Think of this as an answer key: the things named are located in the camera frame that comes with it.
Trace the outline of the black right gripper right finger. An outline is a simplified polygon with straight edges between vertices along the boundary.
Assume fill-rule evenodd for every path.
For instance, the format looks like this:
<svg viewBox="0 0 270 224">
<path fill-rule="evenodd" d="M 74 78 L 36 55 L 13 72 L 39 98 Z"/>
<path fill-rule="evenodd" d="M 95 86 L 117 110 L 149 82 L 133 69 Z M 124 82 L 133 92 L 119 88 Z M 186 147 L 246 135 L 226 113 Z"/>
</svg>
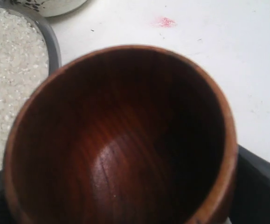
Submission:
<svg viewBox="0 0 270 224">
<path fill-rule="evenodd" d="M 229 218 L 233 224 L 270 224 L 270 163 L 242 146 Z"/>
</svg>

